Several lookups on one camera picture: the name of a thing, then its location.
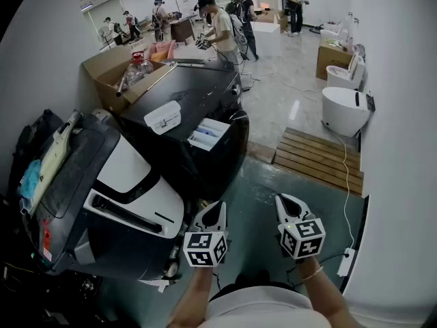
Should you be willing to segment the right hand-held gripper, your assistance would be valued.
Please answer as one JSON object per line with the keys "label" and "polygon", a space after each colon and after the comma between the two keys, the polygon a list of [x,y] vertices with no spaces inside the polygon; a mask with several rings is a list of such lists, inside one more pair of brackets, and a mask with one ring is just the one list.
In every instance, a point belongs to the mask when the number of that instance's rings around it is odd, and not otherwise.
{"label": "right hand-held gripper", "polygon": [[282,193],[276,194],[274,200],[282,249],[294,260],[318,255],[326,238],[322,220],[309,212],[307,204],[297,197]]}

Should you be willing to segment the white detergent drawer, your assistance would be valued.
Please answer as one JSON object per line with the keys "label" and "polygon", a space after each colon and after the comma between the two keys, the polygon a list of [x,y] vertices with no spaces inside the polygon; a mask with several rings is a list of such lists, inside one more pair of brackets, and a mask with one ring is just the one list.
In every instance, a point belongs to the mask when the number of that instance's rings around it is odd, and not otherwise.
{"label": "white detergent drawer", "polygon": [[225,136],[229,127],[227,123],[204,118],[188,136],[187,141],[191,146],[209,152]]}

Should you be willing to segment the person's right forearm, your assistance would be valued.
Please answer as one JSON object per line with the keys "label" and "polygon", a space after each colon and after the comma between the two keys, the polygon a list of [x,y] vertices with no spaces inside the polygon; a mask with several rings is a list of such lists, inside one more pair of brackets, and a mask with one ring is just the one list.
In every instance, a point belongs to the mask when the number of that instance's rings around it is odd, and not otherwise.
{"label": "person's right forearm", "polygon": [[298,270],[313,309],[323,315],[332,328],[362,328],[351,315],[339,289],[314,257],[298,263]]}

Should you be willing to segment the person's left forearm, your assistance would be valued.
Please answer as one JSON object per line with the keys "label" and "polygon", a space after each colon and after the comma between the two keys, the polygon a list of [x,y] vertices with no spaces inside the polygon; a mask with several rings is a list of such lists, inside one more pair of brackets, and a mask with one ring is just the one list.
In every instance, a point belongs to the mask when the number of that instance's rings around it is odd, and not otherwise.
{"label": "person's left forearm", "polygon": [[198,328],[205,320],[212,285],[213,268],[196,268],[174,307],[166,328]]}

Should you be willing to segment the wooden slat platform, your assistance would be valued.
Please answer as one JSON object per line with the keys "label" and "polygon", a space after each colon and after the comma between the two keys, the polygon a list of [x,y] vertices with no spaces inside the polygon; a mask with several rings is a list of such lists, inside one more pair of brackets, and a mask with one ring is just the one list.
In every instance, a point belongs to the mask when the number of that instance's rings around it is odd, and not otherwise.
{"label": "wooden slat platform", "polygon": [[331,142],[287,127],[276,147],[272,164],[355,195],[363,193],[361,154],[345,143]]}

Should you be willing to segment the brown flat board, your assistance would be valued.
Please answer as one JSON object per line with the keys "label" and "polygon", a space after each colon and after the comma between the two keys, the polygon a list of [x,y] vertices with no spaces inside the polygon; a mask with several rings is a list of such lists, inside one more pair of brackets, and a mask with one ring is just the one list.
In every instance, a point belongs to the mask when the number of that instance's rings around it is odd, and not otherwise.
{"label": "brown flat board", "polygon": [[271,164],[273,162],[275,152],[276,150],[274,148],[270,148],[253,141],[247,142],[246,155],[259,161],[263,161],[267,164]]}

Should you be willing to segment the white power strip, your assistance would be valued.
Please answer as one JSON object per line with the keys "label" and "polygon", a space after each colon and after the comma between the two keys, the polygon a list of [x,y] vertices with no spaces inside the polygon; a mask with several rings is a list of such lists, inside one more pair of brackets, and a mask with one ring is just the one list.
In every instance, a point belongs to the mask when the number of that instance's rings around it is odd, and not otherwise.
{"label": "white power strip", "polygon": [[354,256],[355,256],[355,250],[352,248],[346,248],[343,255],[342,255],[342,259],[337,271],[337,275],[339,277],[347,277],[349,272],[350,272],[350,268],[352,266],[353,260],[354,260]]}

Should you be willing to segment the white plastic scrap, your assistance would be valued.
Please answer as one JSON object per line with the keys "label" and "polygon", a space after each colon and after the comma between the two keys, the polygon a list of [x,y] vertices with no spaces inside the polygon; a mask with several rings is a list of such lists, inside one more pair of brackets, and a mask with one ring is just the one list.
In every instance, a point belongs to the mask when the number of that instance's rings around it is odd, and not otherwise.
{"label": "white plastic scrap", "polygon": [[155,279],[155,280],[139,280],[142,284],[146,284],[148,286],[154,286],[158,288],[158,292],[163,293],[165,288],[176,284],[179,282],[179,279]]}

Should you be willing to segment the large white and grey appliance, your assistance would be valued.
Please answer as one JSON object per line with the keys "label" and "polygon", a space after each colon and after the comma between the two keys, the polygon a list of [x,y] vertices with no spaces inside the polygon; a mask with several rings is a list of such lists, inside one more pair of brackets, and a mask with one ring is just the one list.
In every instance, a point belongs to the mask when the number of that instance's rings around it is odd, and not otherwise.
{"label": "large white and grey appliance", "polygon": [[117,129],[81,114],[36,211],[21,214],[36,266],[47,275],[171,277],[183,198]]}

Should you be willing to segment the person's white shirt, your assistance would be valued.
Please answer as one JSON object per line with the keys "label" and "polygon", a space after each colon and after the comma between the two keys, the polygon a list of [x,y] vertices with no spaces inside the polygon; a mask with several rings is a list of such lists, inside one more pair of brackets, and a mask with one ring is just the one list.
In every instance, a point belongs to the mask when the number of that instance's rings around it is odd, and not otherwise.
{"label": "person's white shirt", "polygon": [[198,328],[331,328],[310,300],[276,286],[254,286],[209,302]]}

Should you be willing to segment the white plastic lidded container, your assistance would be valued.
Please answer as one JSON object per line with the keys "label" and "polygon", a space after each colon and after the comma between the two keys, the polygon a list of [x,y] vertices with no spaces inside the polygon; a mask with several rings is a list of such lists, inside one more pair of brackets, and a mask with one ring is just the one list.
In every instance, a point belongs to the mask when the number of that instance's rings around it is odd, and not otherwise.
{"label": "white plastic lidded container", "polygon": [[181,106],[172,100],[144,116],[144,122],[157,135],[162,135],[181,123]]}

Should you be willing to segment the pink cloth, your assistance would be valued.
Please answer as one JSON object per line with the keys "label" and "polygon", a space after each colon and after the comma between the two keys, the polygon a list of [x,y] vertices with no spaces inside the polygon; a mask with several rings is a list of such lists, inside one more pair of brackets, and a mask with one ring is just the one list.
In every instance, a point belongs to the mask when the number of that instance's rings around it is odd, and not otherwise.
{"label": "pink cloth", "polygon": [[168,52],[167,59],[173,59],[174,58],[175,47],[176,47],[175,40],[172,40],[170,42],[155,42],[155,43],[152,43],[151,46],[149,47],[149,50],[148,50],[147,59],[150,60],[150,55],[152,53],[156,53],[156,52],[159,52],[159,51],[167,51]]}

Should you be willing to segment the blue cloth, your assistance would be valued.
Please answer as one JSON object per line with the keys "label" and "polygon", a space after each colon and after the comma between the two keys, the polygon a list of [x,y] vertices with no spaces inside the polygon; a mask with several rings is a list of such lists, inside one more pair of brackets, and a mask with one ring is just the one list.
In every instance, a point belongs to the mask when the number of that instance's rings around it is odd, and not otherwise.
{"label": "blue cloth", "polygon": [[28,168],[25,170],[20,185],[20,194],[27,199],[33,197],[36,186],[40,179],[41,160],[37,159],[30,162]]}

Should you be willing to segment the dark wooden desk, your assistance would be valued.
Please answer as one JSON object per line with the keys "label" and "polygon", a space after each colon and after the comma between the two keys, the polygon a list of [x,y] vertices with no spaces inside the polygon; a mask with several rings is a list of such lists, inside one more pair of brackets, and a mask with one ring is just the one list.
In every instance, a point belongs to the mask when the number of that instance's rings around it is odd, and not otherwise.
{"label": "dark wooden desk", "polygon": [[196,37],[193,31],[193,17],[193,15],[190,15],[182,17],[179,20],[173,20],[169,23],[171,28],[172,40],[175,40],[179,43],[183,42],[185,44],[188,44],[187,40],[189,38],[192,38],[194,41],[196,41]]}

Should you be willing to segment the black bag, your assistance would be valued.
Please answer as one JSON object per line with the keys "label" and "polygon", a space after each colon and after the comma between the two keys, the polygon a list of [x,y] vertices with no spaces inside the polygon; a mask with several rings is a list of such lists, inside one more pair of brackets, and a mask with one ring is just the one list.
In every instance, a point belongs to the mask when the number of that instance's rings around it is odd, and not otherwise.
{"label": "black bag", "polygon": [[50,109],[32,124],[22,130],[13,153],[12,167],[8,182],[8,196],[13,197],[30,162],[40,158],[46,141],[63,124],[62,119]]}

